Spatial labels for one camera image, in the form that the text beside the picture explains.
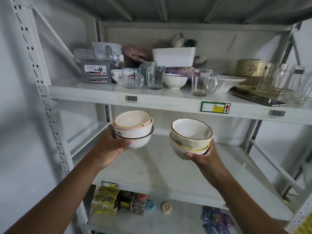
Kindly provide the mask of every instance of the bowl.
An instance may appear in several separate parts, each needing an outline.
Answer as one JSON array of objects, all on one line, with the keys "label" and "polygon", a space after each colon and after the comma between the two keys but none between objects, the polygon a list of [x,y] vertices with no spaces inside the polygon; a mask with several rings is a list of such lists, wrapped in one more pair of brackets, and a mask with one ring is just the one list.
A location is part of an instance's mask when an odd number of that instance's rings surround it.
[{"label": "bowl", "polygon": [[163,81],[172,90],[179,90],[186,84],[188,77],[183,74],[165,74],[163,73]]},{"label": "bowl", "polygon": [[151,132],[154,122],[154,119],[153,118],[151,119],[152,119],[151,122],[148,123],[147,125],[135,128],[124,128],[124,127],[121,128],[116,126],[114,122],[112,123],[112,126],[114,127],[114,132],[121,137],[130,139],[141,138],[148,135]]},{"label": "bowl", "polygon": [[140,127],[145,126],[151,121],[151,116],[144,111],[127,111],[119,114],[114,123],[119,127]]},{"label": "bowl", "polygon": [[206,153],[206,151],[208,150],[210,144],[205,148],[205,149],[202,149],[202,150],[192,150],[192,149],[188,149],[188,148],[185,148],[185,147],[182,147],[180,145],[178,145],[177,143],[175,143],[173,141],[173,139],[171,138],[171,136],[169,136],[169,140],[170,140],[170,145],[174,151],[174,153],[181,159],[184,159],[184,160],[190,160],[190,158],[186,155],[187,153],[197,153],[197,154],[200,154],[200,155],[203,155],[204,153]]},{"label": "bowl", "polygon": [[125,138],[125,137],[121,137],[121,136],[117,135],[116,133],[115,133],[115,137],[116,137],[116,139],[131,139],[132,143],[130,145],[128,145],[127,148],[137,149],[137,148],[143,147],[144,145],[146,145],[149,142],[153,131],[154,131],[154,127],[152,127],[152,130],[148,135],[146,135],[142,138]]},{"label": "bowl", "polygon": [[111,70],[111,76],[112,76],[113,80],[116,81],[117,84],[122,85],[121,70],[118,70],[118,69]]},{"label": "bowl", "polygon": [[170,135],[173,141],[182,147],[201,150],[213,139],[213,130],[204,122],[179,118],[171,123]]},{"label": "bowl", "polygon": [[230,88],[246,80],[246,78],[239,76],[217,75],[217,77],[218,87],[215,91],[217,94],[225,94],[230,90]]}]

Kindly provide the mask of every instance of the perforated metal post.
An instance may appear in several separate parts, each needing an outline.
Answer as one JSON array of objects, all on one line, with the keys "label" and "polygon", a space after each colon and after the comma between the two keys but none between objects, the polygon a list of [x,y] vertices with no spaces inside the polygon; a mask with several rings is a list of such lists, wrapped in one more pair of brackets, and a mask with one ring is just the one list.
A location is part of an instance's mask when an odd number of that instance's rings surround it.
[{"label": "perforated metal post", "polygon": [[[50,99],[48,86],[51,85],[51,80],[33,15],[33,5],[30,0],[10,0],[10,3],[24,39],[23,45],[28,51],[26,61],[33,68],[31,78],[37,85],[38,93],[42,99],[42,105],[46,110],[46,118],[56,143],[57,153],[60,156],[61,166],[64,174],[67,175],[74,168],[74,165],[63,131],[60,111],[57,106],[58,101]],[[91,234],[90,231],[85,231],[88,218],[83,202],[81,202],[76,213],[83,232]]]}]

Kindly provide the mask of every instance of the smartphone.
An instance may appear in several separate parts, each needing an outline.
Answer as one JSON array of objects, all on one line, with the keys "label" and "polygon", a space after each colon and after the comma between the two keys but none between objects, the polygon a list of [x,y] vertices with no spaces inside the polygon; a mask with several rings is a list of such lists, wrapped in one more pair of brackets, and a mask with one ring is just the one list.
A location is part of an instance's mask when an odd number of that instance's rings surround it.
[{"label": "smartphone", "polygon": [[269,106],[269,107],[278,107],[278,106],[286,105],[286,103],[284,102],[271,99],[271,98],[266,98],[257,94],[252,94],[252,93],[241,91],[241,90],[233,90],[233,91],[230,91],[230,93],[235,96],[245,98],[247,100],[251,100],[251,101],[254,101],[254,102],[263,104],[265,106]]}]

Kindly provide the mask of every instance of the hand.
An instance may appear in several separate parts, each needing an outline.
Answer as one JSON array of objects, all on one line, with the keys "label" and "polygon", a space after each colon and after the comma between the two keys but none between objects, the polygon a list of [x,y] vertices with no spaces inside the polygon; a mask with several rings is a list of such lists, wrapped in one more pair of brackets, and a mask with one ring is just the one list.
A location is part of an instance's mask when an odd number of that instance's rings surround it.
[{"label": "hand", "polygon": [[85,156],[101,171],[109,166],[115,158],[131,144],[130,139],[115,139],[113,126],[109,125],[97,144]]},{"label": "hand", "polygon": [[231,173],[221,161],[213,140],[210,142],[209,150],[205,155],[188,153],[187,156],[198,166],[201,173],[214,188],[224,179],[232,178]]}]

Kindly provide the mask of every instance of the white rectangular container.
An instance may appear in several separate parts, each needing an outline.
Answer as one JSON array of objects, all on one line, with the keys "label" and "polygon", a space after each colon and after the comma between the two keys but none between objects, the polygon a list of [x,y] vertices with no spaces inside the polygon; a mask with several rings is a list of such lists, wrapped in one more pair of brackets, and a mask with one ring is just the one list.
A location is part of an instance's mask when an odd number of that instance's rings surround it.
[{"label": "white rectangular container", "polygon": [[166,67],[191,67],[196,47],[191,48],[156,48],[153,49],[154,61]]}]

